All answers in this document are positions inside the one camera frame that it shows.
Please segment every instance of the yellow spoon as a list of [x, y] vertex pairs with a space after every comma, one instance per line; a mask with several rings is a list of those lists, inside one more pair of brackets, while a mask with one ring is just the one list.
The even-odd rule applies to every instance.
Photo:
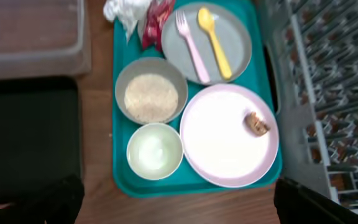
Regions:
[[223, 78], [230, 79], [232, 76], [232, 72], [230, 69], [229, 62], [227, 62], [226, 56], [222, 50], [218, 38], [216, 38], [214, 30], [214, 19], [212, 18], [212, 14], [205, 7], [202, 7], [198, 11], [198, 24], [203, 30], [205, 30], [209, 34], [209, 38], [211, 39], [212, 46], [215, 52], [215, 57], [218, 61], [219, 69]]

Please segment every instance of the teal tray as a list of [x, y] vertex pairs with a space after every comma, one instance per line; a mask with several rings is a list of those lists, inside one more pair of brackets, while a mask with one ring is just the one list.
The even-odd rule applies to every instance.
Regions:
[[[175, 8], [185, 5], [191, 0], [177, 0]], [[269, 77], [266, 71], [263, 47], [261, 43], [260, 32], [257, 23], [257, 17], [254, 6], [246, 0], [214, 0], [203, 1], [220, 5], [236, 15], [248, 28], [252, 39], [252, 58], [245, 72], [234, 81], [235, 84], [242, 85], [256, 92], [266, 101], [273, 111], [272, 95], [270, 92]], [[140, 40], [134, 33], [126, 43], [125, 32], [119, 22], [114, 24], [114, 71], [113, 82], [115, 83], [121, 70], [132, 61], [141, 57], [163, 57], [153, 47], [142, 51]], [[189, 100], [196, 95], [203, 87], [188, 82]], [[181, 115], [169, 123], [178, 130]], [[138, 177], [129, 167], [126, 159], [126, 147], [131, 135], [140, 126], [127, 119], [119, 110], [116, 100], [112, 104], [112, 175], [117, 186], [132, 197], [156, 197], [166, 195], [183, 195], [193, 193], [216, 192], [221, 190], [230, 190], [210, 184], [201, 178], [184, 159], [178, 168], [170, 177], [149, 181]], [[244, 187], [250, 189], [263, 187], [274, 183], [280, 175], [282, 169], [281, 149], [273, 166], [256, 183]]]

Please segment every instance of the small bowl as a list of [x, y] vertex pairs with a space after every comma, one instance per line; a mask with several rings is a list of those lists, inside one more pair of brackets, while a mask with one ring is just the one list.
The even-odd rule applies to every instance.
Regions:
[[146, 180], [173, 174], [183, 159], [180, 135], [169, 125], [150, 123], [132, 135], [127, 146], [129, 167]]
[[118, 107], [131, 121], [138, 124], [147, 124], [133, 117], [127, 110], [124, 101], [125, 91], [129, 82], [133, 78], [147, 73], [154, 73], [166, 78], [172, 83], [178, 92], [178, 106], [175, 112], [171, 115], [171, 117], [162, 121], [162, 123], [168, 123], [175, 119], [184, 109], [188, 97], [188, 87], [186, 78], [179, 72], [179, 70], [162, 58], [141, 58], [125, 67], [125, 69], [119, 74], [115, 86], [114, 96], [117, 100]]

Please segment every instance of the gray basket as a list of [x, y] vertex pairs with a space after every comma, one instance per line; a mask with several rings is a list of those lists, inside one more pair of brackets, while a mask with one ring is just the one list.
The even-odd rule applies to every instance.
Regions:
[[264, 0], [258, 11], [283, 175], [358, 214], [358, 0]]

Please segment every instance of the fork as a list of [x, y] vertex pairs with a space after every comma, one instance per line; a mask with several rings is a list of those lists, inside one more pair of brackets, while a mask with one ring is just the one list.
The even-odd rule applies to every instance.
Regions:
[[201, 59], [200, 53], [198, 52], [197, 47], [194, 44], [194, 40], [191, 36], [190, 28], [189, 25], [187, 24], [186, 16], [184, 12], [176, 13], [176, 23], [180, 35], [182, 35], [187, 41], [187, 44], [190, 49], [191, 57], [193, 58], [194, 65], [196, 67], [198, 78], [203, 84], [209, 83], [211, 79], [209, 78], [204, 62]]

